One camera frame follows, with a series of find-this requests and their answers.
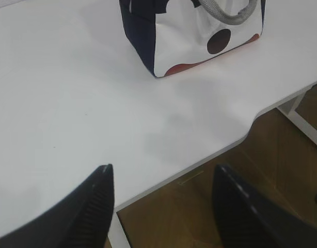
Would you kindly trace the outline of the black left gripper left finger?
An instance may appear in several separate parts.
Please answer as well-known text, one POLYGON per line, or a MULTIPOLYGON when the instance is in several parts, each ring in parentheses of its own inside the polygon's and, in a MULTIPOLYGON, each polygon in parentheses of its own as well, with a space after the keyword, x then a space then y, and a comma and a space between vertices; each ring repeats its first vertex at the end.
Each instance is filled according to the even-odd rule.
POLYGON ((113 211, 113 166, 101 165, 51 209, 0 237, 0 247, 104 247, 113 211))

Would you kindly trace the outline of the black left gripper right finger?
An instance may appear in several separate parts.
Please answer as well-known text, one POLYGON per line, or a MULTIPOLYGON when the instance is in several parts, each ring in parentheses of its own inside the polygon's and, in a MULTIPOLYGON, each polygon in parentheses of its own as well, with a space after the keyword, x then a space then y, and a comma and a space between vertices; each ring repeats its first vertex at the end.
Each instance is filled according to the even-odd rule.
POLYGON ((217 165, 212 206, 223 247, 317 247, 317 228, 263 196, 229 165, 217 165))

